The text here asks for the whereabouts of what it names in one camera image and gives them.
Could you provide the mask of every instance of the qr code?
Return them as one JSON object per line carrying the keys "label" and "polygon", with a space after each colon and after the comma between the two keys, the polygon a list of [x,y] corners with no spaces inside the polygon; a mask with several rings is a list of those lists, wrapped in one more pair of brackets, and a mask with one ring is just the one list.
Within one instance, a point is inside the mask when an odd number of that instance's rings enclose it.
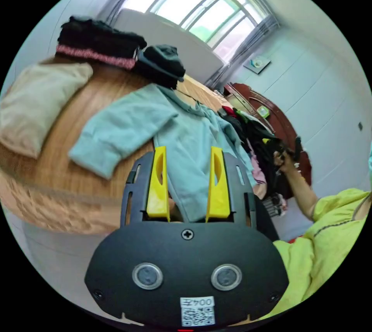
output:
{"label": "qr code", "polygon": [[182,308],[182,326],[197,327],[215,324],[214,308]]}

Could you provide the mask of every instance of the wooden table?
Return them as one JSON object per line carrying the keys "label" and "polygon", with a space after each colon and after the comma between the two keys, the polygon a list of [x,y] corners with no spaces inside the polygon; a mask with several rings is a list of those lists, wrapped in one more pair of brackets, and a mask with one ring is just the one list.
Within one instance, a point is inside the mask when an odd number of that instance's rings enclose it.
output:
{"label": "wooden table", "polygon": [[[56,57],[45,64],[52,62],[71,61]],[[101,234],[117,229],[123,188],[133,163],[154,149],[150,141],[122,160],[110,181],[70,161],[68,151],[93,115],[149,84],[149,80],[128,71],[102,64],[92,67],[92,78],[60,113],[38,160],[0,144],[1,202],[20,219],[48,230]],[[224,98],[187,75],[177,88],[184,93],[179,93],[181,99],[189,104],[195,103],[193,97],[215,111],[228,105]]]}

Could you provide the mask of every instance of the sleeve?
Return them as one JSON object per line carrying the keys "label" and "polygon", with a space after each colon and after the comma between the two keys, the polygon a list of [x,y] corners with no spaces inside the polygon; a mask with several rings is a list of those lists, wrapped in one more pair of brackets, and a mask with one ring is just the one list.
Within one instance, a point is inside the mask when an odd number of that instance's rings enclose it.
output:
{"label": "sleeve", "polygon": [[84,126],[69,158],[109,180],[120,160],[157,134],[177,112],[150,84],[119,99]]}
{"label": "sleeve", "polygon": [[358,200],[360,198],[360,193],[362,193],[362,191],[359,189],[348,189],[337,195],[320,198],[314,208],[313,221],[317,222],[334,209]]}

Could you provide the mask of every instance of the beige pillow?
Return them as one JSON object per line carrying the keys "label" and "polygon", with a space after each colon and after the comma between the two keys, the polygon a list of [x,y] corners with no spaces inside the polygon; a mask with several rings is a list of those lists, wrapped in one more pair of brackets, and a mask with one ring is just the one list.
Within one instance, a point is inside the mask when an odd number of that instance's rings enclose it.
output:
{"label": "beige pillow", "polygon": [[89,64],[37,64],[24,69],[0,101],[0,142],[37,159],[62,108],[93,75]]}

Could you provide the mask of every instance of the hand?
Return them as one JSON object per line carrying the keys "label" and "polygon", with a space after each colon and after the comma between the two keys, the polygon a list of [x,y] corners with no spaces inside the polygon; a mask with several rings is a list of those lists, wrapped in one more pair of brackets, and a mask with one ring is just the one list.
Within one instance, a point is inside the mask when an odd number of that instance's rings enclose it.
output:
{"label": "hand", "polygon": [[287,154],[287,152],[280,155],[280,153],[275,151],[274,164],[278,167],[280,166],[279,170],[283,173],[288,173],[289,171],[296,169],[292,158]]}

